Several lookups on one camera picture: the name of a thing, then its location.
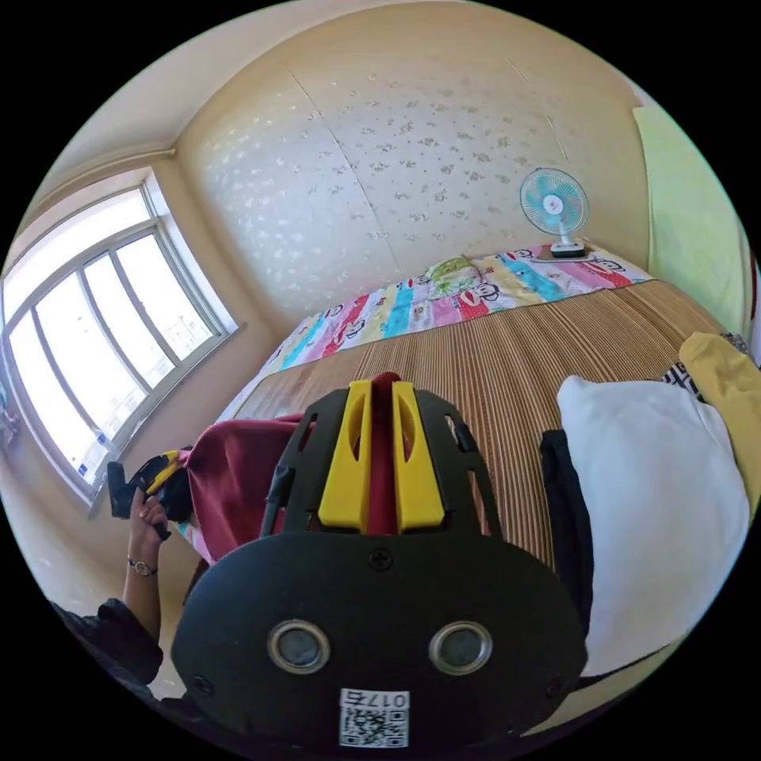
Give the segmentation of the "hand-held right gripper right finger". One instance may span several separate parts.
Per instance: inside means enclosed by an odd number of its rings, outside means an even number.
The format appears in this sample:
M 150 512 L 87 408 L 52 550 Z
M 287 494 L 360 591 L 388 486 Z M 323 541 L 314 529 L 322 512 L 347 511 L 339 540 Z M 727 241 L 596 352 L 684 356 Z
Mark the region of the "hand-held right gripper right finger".
M 392 383 L 392 456 L 401 534 L 436 530 L 444 507 L 414 386 Z

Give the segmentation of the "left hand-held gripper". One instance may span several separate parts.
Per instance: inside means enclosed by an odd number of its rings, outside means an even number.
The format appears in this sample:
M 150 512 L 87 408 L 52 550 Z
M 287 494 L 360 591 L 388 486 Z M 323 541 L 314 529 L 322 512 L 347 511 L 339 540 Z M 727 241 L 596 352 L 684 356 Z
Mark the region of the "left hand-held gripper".
M 187 457 L 177 449 L 167 451 L 150 458 L 128 480 L 121 468 L 121 519 L 129 519 L 132 499 L 139 488 L 146 497 L 159 500 L 169 521 L 188 520 L 193 513 L 193 501 L 185 467 Z

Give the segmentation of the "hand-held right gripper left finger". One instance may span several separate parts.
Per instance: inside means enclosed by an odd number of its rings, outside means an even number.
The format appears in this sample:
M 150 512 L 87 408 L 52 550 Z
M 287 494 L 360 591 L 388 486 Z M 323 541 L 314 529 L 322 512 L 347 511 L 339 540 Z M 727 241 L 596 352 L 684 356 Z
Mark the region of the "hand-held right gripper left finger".
M 350 383 L 318 519 L 328 529 L 367 531 L 372 452 L 372 381 Z

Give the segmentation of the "person's left hand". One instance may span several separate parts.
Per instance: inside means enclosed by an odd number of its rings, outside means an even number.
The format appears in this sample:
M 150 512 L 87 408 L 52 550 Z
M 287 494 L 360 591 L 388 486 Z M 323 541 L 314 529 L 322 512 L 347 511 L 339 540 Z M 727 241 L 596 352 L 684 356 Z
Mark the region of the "person's left hand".
M 163 539 L 159 531 L 167 528 L 163 505 L 154 497 L 135 490 L 129 518 L 128 558 L 143 561 L 151 567 L 157 564 Z

